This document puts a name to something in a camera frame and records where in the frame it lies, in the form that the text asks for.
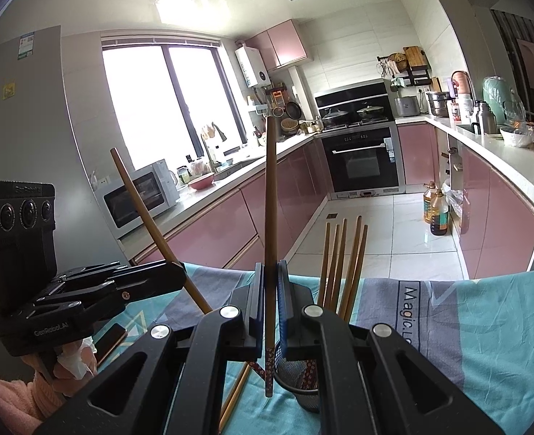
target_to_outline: water heater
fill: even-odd
[[[271,84],[267,69],[258,49],[242,46],[234,52],[249,88]]]

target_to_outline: white microwave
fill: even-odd
[[[180,198],[176,176],[168,170],[164,159],[130,173],[130,178],[153,218],[175,206]],[[121,178],[98,188],[95,195],[115,238],[119,239],[142,224]]]

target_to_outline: tile floor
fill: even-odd
[[[335,219],[326,219],[336,213]],[[331,223],[331,241],[336,224],[347,219],[346,257],[349,263],[357,216],[368,225],[362,278],[463,279],[460,259],[451,233],[435,236],[422,220],[422,194],[328,201],[307,236],[289,260],[294,275],[321,274],[326,222]]]

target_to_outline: pink sleeve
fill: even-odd
[[[27,385],[0,380],[0,417],[15,435],[31,435],[59,407],[59,399],[38,372]]]

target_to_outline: smartphone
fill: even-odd
[[[120,324],[114,324],[108,330],[105,331],[105,334],[102,335],[97,342],[95,342],[96,350],[96,361],[98,366],[100,366],[104,360],[108,357],[110,353],[114,350],[115,347],[120,345],[122,340],[126,338],[128,331],[122,327]]]

